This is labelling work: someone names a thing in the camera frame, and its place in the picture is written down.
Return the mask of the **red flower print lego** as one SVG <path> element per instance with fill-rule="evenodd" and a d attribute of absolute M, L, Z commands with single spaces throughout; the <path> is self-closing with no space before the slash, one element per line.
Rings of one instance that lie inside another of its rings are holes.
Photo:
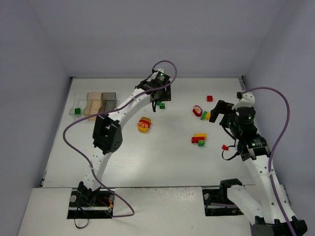
<path fill-rule="evenodd" d="M 193 107 L 193 113 L 197 116 L 197 117 L 201 117 L 202 116 L 202 113 L 203 113 L 203 110 L 202 110 L 202 108 L 200 107 L 200 106 L 198 106 L 198 105 L 195 105 L 194 107 Z"/>

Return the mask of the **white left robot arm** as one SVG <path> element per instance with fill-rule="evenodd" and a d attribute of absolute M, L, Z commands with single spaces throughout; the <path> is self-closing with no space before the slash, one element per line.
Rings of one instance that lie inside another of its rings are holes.
<path fill-rule="evenodd" d="M 93 166 L 91 173 L 86 174 L 77 188 L 82 206 L 90 207 L 96 202 L 101 188 L 99 182 L 102 180 L 108 160 L 122 145 L 123 127 L 143 107 L 163 96 L 164 88 L 158 91 L 151 90 L 169 84 L 169 79 L 163 69 L 155 70 L 152 79 L 141 81 L 133 93 L 117 107 L 117 111 L 96 117 L 93 130 L 93 146 L 96 152 L 91 158 Z"/>

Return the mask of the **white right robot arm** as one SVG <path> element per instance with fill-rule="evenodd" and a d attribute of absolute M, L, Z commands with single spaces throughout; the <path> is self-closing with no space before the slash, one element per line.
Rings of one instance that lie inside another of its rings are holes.
<path fill-rule="evenodd" d="M 308 228 L 291 209 L 273 168 L 272 154 L 266 140 L 254 125 L 253 103 L 217 102 L 209 121 L 218 115 L 220 126 L 234 140 L 235 156 L 241 156 L 257 187 L 257 202 L 237 178 L 220 182 L 220 198 L 225 205 L 233 203 L 249 220 L 253 236 L 302 236 Z"/>

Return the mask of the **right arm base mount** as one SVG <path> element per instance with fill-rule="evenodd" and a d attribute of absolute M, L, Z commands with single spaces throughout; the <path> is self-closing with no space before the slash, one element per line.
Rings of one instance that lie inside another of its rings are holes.
<path fill-rule="evenodd" d="M 227 197 L 227 190 L 232 186 L 242 186 L 237 179 L 226 179 L 217 188 L 202 189 L 205 216 L 239 216 L 241 210 Z"/>

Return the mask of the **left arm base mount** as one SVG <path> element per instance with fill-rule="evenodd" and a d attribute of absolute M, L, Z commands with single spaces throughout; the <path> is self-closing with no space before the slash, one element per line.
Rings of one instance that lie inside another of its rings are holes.
<path fill-rule="evenodd" d="M 115 196 L 109 191 L 100 190 L 88 202 L 75 189 L 71 191 L 67 219 L 111 219 Z"/>

